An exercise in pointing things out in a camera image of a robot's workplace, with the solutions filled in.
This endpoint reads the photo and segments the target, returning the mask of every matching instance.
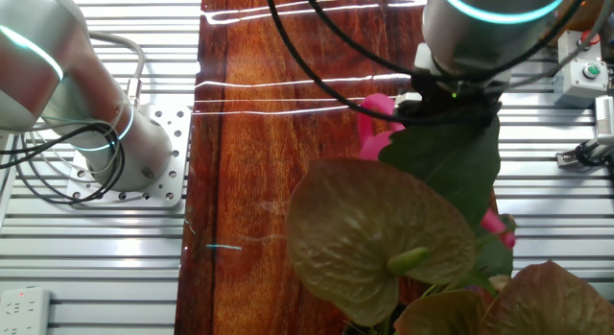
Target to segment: green button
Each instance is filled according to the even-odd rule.
[[[596,75],[596,76],[602,73],[601,69],[595,65],[588,66],[588,72],[590,72],[591,75]]]

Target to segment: wooden table surface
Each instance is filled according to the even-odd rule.
[[[409,86],[343,45],[305,0],[276,2],[299,52],[346,97]],[[370,50],[413,65],[425,0],[320,4]],[[309,159],[359,153],[356,115],[299,69],[266,0],[202,0],[202,12],[176,334],[341,334],[343,314],[287,260],[284,213]]]

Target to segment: glowing blue ring light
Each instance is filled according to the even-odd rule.
[[[0,32],[2,32],[2,34],[8,37],[17,46],[29,49],[34,53],[38,54],[45,61],[47,61],[47,63],[49,63],[49,65],[51,65],[51,67],[56,70],[60,81],[64,78],[64,73],[62,72],[61,67],[59,67],[58,62],[54,60],[49,54],[47,54],[47,52],[43,51],[42,48],[36,46],[35,43],[31,42],[26,37],[12,31],[5,26],[0,26]]]
[[[461,0],[447,1],[448,3],[450,3],[450,5],[455,7],[460,12],[468,15],[469,17],[481,20],[483,22],[495,24],[520,24],[531,22],[554,11],[560,5],[560,3],[563,2],[563,0],[554,0],[554,2],[552,2],[551,4],[532,12],[496,13],[472,7],[471,5],[465,4]]]
[[[126,129],[122,132],[122,134],[119,135],[119,137],[117,137],[119,140],[121,140],[122,138],[124,138],[124,136],[126,136],[126,134],[128,134],[128,131],[132,127],[132,122],[134,121],[134,107],[132,105],[129,105],[129,106],[130,106],[130,120],[128,122],[128,125],[126,126]],[[115,145],[115,143],[109,143],[109,144],[104,145],[102,147],[92,148],[92,149],[79,148],[79,147],[75,147],[75,148],[77,148],[77,149],[79,149],[80,151],[83,151],[83,152],[97,152],[97,151],[101,151],[103,149],[106,149],[106,148],[110,147],[111,144]]]

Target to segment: wire bundle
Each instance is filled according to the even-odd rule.
[[[46,142],[46,143],[43,143],[37,146],[33,146],[33,147],[28,147],[25,134],[23,133],[19,134],[13,138],[11,150],[0,151],[0,156],[1,155],[11,156],[8,163],[0,164],[0,169],[5,169],[5,168],[10,168],[10,167],[15,166],[17,169],[17,173],[19,174],[19,177],[23,181],[24,185],[26,185],[26,187],[33,194],[35,194],[36,196],[40,197],[42,200],[48,203],[75,205],[79,203],[85,203],[85,202],[93,201],[96,199],[100,199],[104,196],[106,192],[108,192],[117,183],[117,181],[119,180],[119,178],[121,177],[124,171],[124,166],[126,163],[126,156],[125,156],[124,148],[120,144],[117,133],[112,128],[111,128],[111,131],[109,132],[109,128],[111,128],[110,124],[102,124],[102,123],[88,124],[82,128],[76,129],[66,135],[63,135],[62,137],[58,139],[55,139],[55,140],[52,140],[52,141],[49,141],[49,142]],[[109,163],[110,169],[111,169],[110,176],[104,182],[101,182],[101,187],[98,188],[96,191],[94,191],[91,195],[87,197],[76,198],[70,195],[66,195],[62,193],[61,191],[58,191],[57,188],[55,188],[47,180],[45,180],[45,178],[37,171],[34,163],[32,162],[32,159],[36,156],[42,155],[43,152],[45,152],[48,149],[53,148],[59,143],[62,143],[84,132],[97,132],[97,133],[102,134],[108,143],[108,147],[111,149],[113,158],[111,162]],[[21,142],[22,148],[18,148],[19,142]],[[21,169],[20,164],[24,162],[27,162],[30,165],[30,168],[34,172],[35,176],[45,186],[47,186],[50,190],[52,190],[58,196],[61,196],[68,201],[61,201],[61,200],[57,200],[57,199],[45,196],[41,194],[40,192],[38,192],[34,187],[32,187],[32,185],[28,182],[28,179],[26,178],[26,176],[24,175]]]
[[[564,29],[564,27],[571,20],[571,18],[573,17],[573,15],[576,13],[576,11],[578,10],[578,8],[581,6],[583,2],[583,0],[574,0],[569,10],[560,17],[560,19],[556,22],[556,24],[554,24],[553,28],[547,34],[545,34],[543,38],[537,41],[537,43],[535,43],[535,45],[533,45],[531,49],[529,49],[527,52],[523,53],[522,55],[518,56],[517,58],[510,60],[509,62],[506,62],[505,64],[501,66],[498,66],[496,68],[493,68],[487,71],[469,73],[465,75],[440,75],[439,76],[439,75],[415,73],[412,70],[404,68],[389,60],[385,60],[375,55],[371,51],[368,51],[361,44],[351,39],[341,28],[339,28],[328,17],[326,12],[324,12],[324,10],[319,5],[317,0],[307,0],[307,1],[309,5],[314,9],[318,17],[324,22],[324,24],[326,24],[326,26],[328,26],[328,28],[336,36],[338,36],[344,43],[346,43],[348,46],[356,50],[358,53],[360,53],[364,57],[382,66],[385,66],[390,70],[393,70],[399,73],[403,73],[403,74],[407,74],[414,78],[422,78],[425,80],[428,79],[433,82],[463,82],[463,83],[479,82],[479,81],[488,80],[492,78],[493,76],[497,75],[498,73],[509,70],[511,67],[516,66],[519,63],[532,57],[539,50],[546,47],[548,43],[550,43],[558,35],[558,33],[560,33]],[[602,27],[602,25],[607,20],[607,17],[609,16],[609,3],[611,2],[612,0],[604,0],[600,15],[595,23],[595,26],[591,30],[591,34],[589,35],[589,37],[582,42],[582,44],[578,47],[578,49],[574,53],[569,55],[565,60],[563,60],[559,65],[557,65],[552,70],[535,75],[533,77],[530,77],[516,84],[504,84],[500,86],[492,86],[492,87],[487,87],[487,88],[476,86],[475,89],[482,90],[484,93],[503,92],[503,91],[506,91],[508,89],[511,89],[517,86],[533,83],[545,77],[552,77],[563,66],[565,66],[573,58],[575,58],[584,49],[584,47],[586,47],[590,43],[592,38],[599,32],[599,29]],[[272,14],[272,20],[273,20],[273,23],[275,24],[277,32],[279,32],[279,34],[281,35],[284,45],[286,46],[286,48],[288,49],[288,51],[290,52],[290,54],[292,55],[296,63],[298,63],[300,68],[307,74],[307,76],[309,76],[309,78],[311,78],[314,81],[314,83],[317,86],[319,86],[324,92],[326,92],[329,96],[337,99],[340,103],[347,105],[350,109],[360,112],[362,114],[369,115],[377,119],[382,119],[382,120],[389,121],[389,122],[401,123],[401,124],[404,124],[405,126],[433,126],[433,125],[443,125],[443,124],[454,124],[454,123],[459,123],[459,122],[472,121],[475,119],[483,118],[487,115],[491,115],[491,113],[489,113],[491,109],[485,109],[483,112],[471,114],[468,116],[464,116],[462,118],[446,119],[446,120],[428,120],[428,119],[400,117],[400,116],[395,116],[395,115],[386,115],[386,114],[372,111],[366,108],[362,108],[358,104],[348,100],[347,98],[342,96],[342,94],[340,94],[335,89],[333,89],[328,84],[326,84],[319,77],[319,75],[307,64],[305,59],[298,53],[295,45],[290,40],[290,37],[288,36],[288,33],[279,17],[279,12],[277,11],[277,7],[276,7],[274,0],[267,0],[267,3],[269,4],[269,8]]]

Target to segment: mounting hole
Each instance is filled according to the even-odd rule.
[[[145,176],[145,178],[147,179],[155,179],[154,171],[152,171],[152,169],[147,166],[141,168],[141,174],[143,174],[143,176]]]

